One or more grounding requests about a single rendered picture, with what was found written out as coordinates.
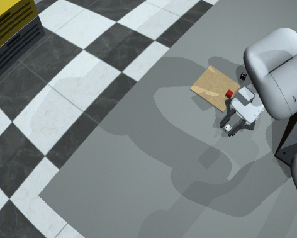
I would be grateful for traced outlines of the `black die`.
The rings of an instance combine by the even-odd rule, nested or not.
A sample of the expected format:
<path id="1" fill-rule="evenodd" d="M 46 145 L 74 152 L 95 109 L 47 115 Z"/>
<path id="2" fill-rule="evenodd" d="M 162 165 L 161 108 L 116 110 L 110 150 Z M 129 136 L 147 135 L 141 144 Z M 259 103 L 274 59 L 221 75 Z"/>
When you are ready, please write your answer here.
<path id="1" fill-rule="evenodd" d="M 240 76 L 240 79 L 245 80 L 245 78 L 246 78 L 246 74 L 242 72 L 241 76 Z"/>

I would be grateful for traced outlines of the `tan mottled mat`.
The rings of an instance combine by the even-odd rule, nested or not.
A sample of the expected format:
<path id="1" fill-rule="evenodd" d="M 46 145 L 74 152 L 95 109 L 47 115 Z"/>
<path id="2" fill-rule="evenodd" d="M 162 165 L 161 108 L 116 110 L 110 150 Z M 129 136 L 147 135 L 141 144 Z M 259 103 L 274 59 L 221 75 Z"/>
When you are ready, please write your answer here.
<path id="1" fill-rule="evenodd" d="M 233 92 L 231 98 L 234 98 L 239 89 L 239 84 L 212 66 L 209 66 L 190 88 L 190 90 L 221 112 L 224 112 L 226 109 L 225 101 L 228 100 L 228 98 L 225 95 L 227 91 L 231 90 Z"/>

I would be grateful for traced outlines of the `red die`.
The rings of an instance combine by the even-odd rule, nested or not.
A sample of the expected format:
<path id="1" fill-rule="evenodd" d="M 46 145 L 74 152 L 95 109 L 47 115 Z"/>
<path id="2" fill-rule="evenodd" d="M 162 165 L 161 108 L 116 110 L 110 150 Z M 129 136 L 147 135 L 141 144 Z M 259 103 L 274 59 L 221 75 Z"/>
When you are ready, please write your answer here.
<path id="1" fill-rule="evenodd" d="M 226 96 L 228 99 L 230 99 L 232 95 L 233 95 L 233 92 L 230 91 L 230 90 L 228 90 L 225 96 Z"/>

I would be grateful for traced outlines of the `white die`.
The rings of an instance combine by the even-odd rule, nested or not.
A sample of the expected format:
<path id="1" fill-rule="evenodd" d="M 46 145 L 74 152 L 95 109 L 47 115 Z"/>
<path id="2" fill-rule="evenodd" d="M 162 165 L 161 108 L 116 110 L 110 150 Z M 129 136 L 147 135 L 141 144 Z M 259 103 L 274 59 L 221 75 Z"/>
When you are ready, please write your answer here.
<path id="1" fill-rule="evenodd" d="M 223 131 L 227 134 L 231 129 L 231 126 L 228 124 L 224 127 Z"/>

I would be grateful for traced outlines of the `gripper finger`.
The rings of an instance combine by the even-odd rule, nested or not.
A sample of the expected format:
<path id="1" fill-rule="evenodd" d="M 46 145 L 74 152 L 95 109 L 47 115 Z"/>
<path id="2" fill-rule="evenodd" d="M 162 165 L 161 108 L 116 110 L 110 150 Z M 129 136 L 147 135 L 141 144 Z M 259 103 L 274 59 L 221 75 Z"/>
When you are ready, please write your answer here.
<path id="1" fill-rule="evenodd" d="M 239 125 L 235 126 L 235 128 L 228 134 L 228 136 L 230 137 L 231 135 L 234 136 L 239 129 L 249 129 L 249 130 L 253 130 L 254 126 L 255 126 L 255 121 L 251 124 L 251 125 L 244 125 L 245 124 L 245 120 L 243 119 Z"/>
<path id="2" fill-rule="evenodd" d="M 233 98 L 232 98 L 233 99 Z M 225 101 L 225 105 L 227 107 L 227 115 L 226 117 L 220 122 L 220 128 L 223 128 L 227 122 L 230 120 L 230 117 L 232 116 L 232 114 L 236 113 L 236 111 L 234 109 L 230 110 L 230 102 L 232 99 L 228 99 Z"/>

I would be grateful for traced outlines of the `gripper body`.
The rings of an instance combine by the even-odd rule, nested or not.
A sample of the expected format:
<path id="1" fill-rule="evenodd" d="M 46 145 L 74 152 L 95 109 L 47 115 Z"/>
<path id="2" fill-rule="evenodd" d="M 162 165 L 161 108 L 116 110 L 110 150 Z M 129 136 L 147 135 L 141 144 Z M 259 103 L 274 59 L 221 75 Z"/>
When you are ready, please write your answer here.
<path id="1" fill-rule="evenodd" d="M 251 125 L 251 123 L 253 123 L 263 112 L 264 105 L 262 104 L 254 85 L 248 84 L 247 87 L 255 94 L 253 101 L 247 106 L 244 106 L 237 98 L 234 98 L 231 100 L 230 104 L 232 109 L 237 111 L 237 115 L 241 119 L 244 119 L 248 125 Z"/>

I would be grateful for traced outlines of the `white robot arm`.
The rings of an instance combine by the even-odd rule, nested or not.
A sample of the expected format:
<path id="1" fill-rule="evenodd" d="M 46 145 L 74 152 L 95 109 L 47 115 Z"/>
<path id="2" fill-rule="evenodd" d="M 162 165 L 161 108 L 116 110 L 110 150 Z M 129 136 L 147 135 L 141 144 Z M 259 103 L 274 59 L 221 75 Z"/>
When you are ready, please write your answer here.
<path id="1" fill-rule="evenodd" d="M 297 113 L 297 33 L 279 28 L 244 51 L 244 65 L 264 108 L 275 120 Z M 244 86 L 235 97 L 248 105 L 255 94 Z"/>

